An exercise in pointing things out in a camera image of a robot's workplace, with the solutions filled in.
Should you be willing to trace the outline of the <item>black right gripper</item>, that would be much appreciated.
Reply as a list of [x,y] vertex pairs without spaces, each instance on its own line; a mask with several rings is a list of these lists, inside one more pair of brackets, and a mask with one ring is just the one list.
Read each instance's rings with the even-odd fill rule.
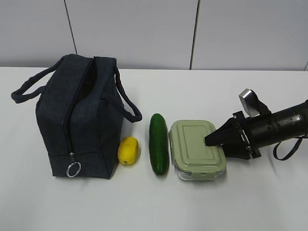
[[[245,136],[244,144],[241,144],[240,134]],[[226,158],[244,160],[261,157],[259,148],[278,142],[279,126],[272,113],[246,118],[242,111],[236,112],[233,118],[205,137],[206,146],[222,145]]]

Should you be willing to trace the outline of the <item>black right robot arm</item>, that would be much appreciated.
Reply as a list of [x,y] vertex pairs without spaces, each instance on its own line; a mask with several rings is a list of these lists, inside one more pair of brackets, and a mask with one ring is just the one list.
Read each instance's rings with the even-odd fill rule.
[[[205,137],[206,146],[221,146],[227,158],[249,160],[261,157],[260,148],[272,144],[273,156],[288,160],[308,137],[308,102],[271,113],[269,110],[255,117],[245,117],[242,111],[233,113],[219,129]],[[297,139],[283,158],[277,155],[281,142]]]

